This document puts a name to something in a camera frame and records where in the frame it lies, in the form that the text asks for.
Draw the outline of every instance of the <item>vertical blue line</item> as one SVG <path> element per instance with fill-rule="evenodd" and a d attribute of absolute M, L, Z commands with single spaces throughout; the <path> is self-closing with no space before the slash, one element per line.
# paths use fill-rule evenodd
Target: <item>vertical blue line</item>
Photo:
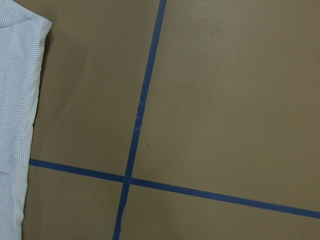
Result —
<path fill-rule="evenodd" d="M 167 3 L 167 0 L 160 0 L 158 12 L 156 15 L 153 36 L 152 36 L 151 46 L 149 50 L 149 57 L 146 64 L 144 80 L 143 80 L 142 90 L 140 95 L 140 101 L 139 101 L 139 106 L 136 114 L 131 146 L 130 146 L 130 151 L 128 156 L 128 162 L 126 164 L 124 181 L 122 185 L 121 197 L 120 197 L 118 212 L 117 212 L 116 221 L 114 225 L 112 240 L 119 240 L 119 237 L 120 237 L 121 221 L 122 221 L 122 216 L 127 203 L 127 198 L 128 198 L 129 188 L 130 188 L 130 181 L 131 181 L 132 172 L 134 169 L 138 141 L 140 136 L 140 129 L 141 129 L 144 113 L 145 113 L 147 93 L 148 93 L 148 89 L 151 81 L 152 71 L 154 68 L 155 57 L 156 57 L 156 52 L 157 52 L 157 47 L 158 47 L 158 42 L 160 37 L 161 26 L 162 26 L 164 14 L 165 14 L 166 3 Z"/>

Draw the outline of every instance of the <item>light blue fabric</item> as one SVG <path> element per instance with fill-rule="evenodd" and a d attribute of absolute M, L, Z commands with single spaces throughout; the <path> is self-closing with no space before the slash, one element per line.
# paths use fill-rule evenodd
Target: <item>light blue fabric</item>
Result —
<path fill-rule="evenodd" d="M 20 240 L 47 19 L 0 0 L 0 240 Z"/>

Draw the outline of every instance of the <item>horizontal blue line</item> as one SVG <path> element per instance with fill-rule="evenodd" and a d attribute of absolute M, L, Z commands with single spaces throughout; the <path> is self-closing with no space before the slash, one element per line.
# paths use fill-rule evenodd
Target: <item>horizontal blue line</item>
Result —
<path fill-rule="evenodd" d="M 94 171 L 94 170 L 89 170 L 89 169 L 75 167 L 75 166 L 68 166 L 68 165 L 63 165 L 63 164 L 58 164 L 58 163 L 53 163 L 48 161 L 41 161 L 41 160 L 32 159 L 32 158 L 30 158 L 29 164 L 31 166 L 41 167 L 45 169 L 53 169 L 53 170 L 58 170 L 66 173 L 93 177 L 97 179 L 105 179 L 105 180 L 110 180 L 110 181 L 120 182 L 120 183 L 124 182 L 124 177 L 120 175 L 101 172 L 101 171 Z"/>
<path fill-rule="evenodd" d="M 259 209 L 266 209 L 266 210 L 277 211 L 277 212 L 282 212 L 287 214 L 294 214 L 294 215 L 300 215 L 300 216 L 309 217 L 309 218 L 320 219 L 320 212 L 318 211 L 311 211 L 311 210 L 278 205 L 278 204 L 273 204 L 273 203 L 268 203 L 263 201 L 250 200 L 250 199 L 236 197 L 236 196 L 229 196 L 229 195 L 224 195 L 224 194 L 219 194 L 219 193 L 214 193 L 209 191 L 201 191 L 201 190 L 196 190 L 196 189 L 187 188 L 187 187 L 142 180 L 138 178 L 131 178 L 130 184 L 146 187 L 146 188 L 163 190 L 167 192 L 173 192 L 173 193 L 190 195 L 190 196 L 195 196 L 195 197 L 200 197 L 205 199 L 222 201 L 226 203 L 239 204 L 239 205 L 249 206 L 249 207 L 254 207 Z"/>
<path fill-rule="evenodd" d="M 52 170 L 57 170 L 57 171 L 62 171 L 62 172 L 67 172 L 72 174 L 78 174 L 78 175 L 83 175 L 83 176 L 88 176 L 88 177 L 93 177 L 98 179 L 105 179 L 105 180 L 110 180 L 110 181 L 115 181 L 120 183 L 124 182 L 124 177 L 120 175 L 105 173 L 101 171 L 88 170 L 85 168 L 80 168 L 75 166 L 63 165 L 63 164 L 58 164 L 58 163 L 53 163 L 48 161 L 41 161 L 41 160 L 36 160 L 32 158 L 30 159 L 29 164 L 31 166 L 52 169 Z M 151 188 L 151 189 L 163 190 L 163 191 L 177 193 L 177 194 L 184 194 L 184 195 L 190 195 L 190 196 L 199 197 L 199 198 L 211 199 L 211 200 L 216 200 L 216 201 L 221 201 L 221 202 L 226 202 L 231 204 L 238 204 L 238 205 L 243 205 L 248 207 L 254 207 L 259 209 L 265 209 L 265 210 L 271 210 L 276 212 L 282 212 L 287 214 L 294 214 L 294 215 L 299 215 L 299 216 L 304 216 L 309 218 L 320 219 L 320 212 L 306 210 L 302 208 L 278 205 L 278 204 L 273 204 L 273 203 L 268 203 L 263 201 L 250 200 L 250 199 L 236 197 L 236 196 L 229 196 L 229 195 L 224 195 L 224 194 L 219 194 L 219 193 L 214 193 L 209 191 L 201 191 L 201 190 L 196 190 L 192 188 L 175 186 L 175 185 L 170 185 L 170 184 L 165 184 L 165 183 L 160 183 L 155 181 L 148 181 L 148 180 L 143 180 L 138 178 L 131 178 L 130 184 Z"/>

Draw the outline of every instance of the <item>blue line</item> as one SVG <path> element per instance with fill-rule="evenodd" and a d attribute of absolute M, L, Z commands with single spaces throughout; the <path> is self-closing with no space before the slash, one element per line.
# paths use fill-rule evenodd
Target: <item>blue line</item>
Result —
<path fill-rule="evenodd" d="M 153 36 L 152 36 L 151 46 L 149 50 L 149 57 L 146 64 L 144 80 L 143 80 L 142 90 L 140 95 L 140 101 L 139 101 L 139 106 L 136 114 L 131 146 L 130 146 L 130 151 L 128 156 L 128 162 L 126 165 L 124 182 L 122 185 L 121 197 L 120 197 L 118 212 L 117 212 L 116 221 L 114 225 L 114 232 L 113 232 L 113 238 L 112 238 L 113 240 L 119 240 L 119 237 L 120 237 L 121 221 L 122 221 L 122 216 L 127 203 L 127 198 L 128 198 L 129 188 L 130 188 L 130 180 L 131 180 L 132 172 L 134 169 L 136 152 L 137 152 L 139 136 L 140 136 L 140 129 L 141 129 L 144 113 L 145 113 L 147 93 L 148 93 L 148 89 L 151 81 L 152 71 L 154 68 L 156 52 L 157 52 L 157 47 L 158 47 L 158 42 L 160 37 L 160 31 L 161 31 L 162 22 L 165 14 L 166 3 L 167 3 L 167 0 L 160 0 L 158 12 L 156 15 Z"/>
<path fill-rule="evenodd" d="M 187 187 L 142 180 L 138 178 L 131 178 L 130 184 L 146 187 L 146 188 L 173 192 L 173 193 L 190 195 L 190 196 L 195 196 L 195 197 L 200 197 L 205 199 L 212 199 L 212 200 L 217 200 L 217 201 L 222 201 L 222 202 L 227 202 L 232 204 L 239 204 L 239 205 L 249 206 L 249 207 L 254 207 L 259 209 L 266 209 L 266 210 L 277 211 L 277 212 L 282 212 L 287 214 L 294 214 L 294 215 L 300 215 L 300 216 L 309 217 L 309 218 L 320 219 L 320 212 L 318 211 L 278 205 L 278 204 L 273 204 L 273 203 L 268 203 L 263 201 L 250 200 L 250 199 L 236 197 L 236 196 L 229 196 L 229 195 L 224 195 L 224 194 L 219 194 L 219 193 L 214 193 L 209 191 L 201 191 L 201 190 L 196 190 L 196 189 L 187 188 Z"/>
<path fill-rule="evenodd" d="M 48 161 L 41 161 L 41 160 L 36 160 L 32 158 L 30 158 L 29 164 L 31 166 L 41 167 L 45 169 L 53 169 L 53 170 L 58 170 L 58 171 L 67 172 L 71 174 L 78 174 L 78 175 L 93 177 L 97 179 L 105 179 L 105 180 L 110 180 L 110 181 L 120 182 L 120 183 L 124 182 L 124 177 L 120 175 L 105 173 L 101 171 L 94 171 L 94 170 L 89 170 L 89 169 L 75 167 L 75 166 L 68 166 L 68 165 L 63 165 L 63 164 L 58 164 L 58 163 L 53 163 Z"/>

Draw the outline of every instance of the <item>brown surface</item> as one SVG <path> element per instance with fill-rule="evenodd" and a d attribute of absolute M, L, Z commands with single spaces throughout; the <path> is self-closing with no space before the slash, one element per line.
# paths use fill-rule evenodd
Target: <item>brown surface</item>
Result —
<path fill-rule="evenodd" d="M 122 185 L 31 166 L 23 240 L 112 239 Z"/>
<path fill-rule="evenodd" d="M 31 157 L 123 175 L 158 1 L 17 2 L 53 23 Z"/>
<path fill-rule="evenodd" d="M 131 186 L 120 240 L 315 240 L 319 220 Z"/>
<path fill-rule="evenodd" d="M 320 211 L 320 2 L 169 0 L 133 176 Z"/>

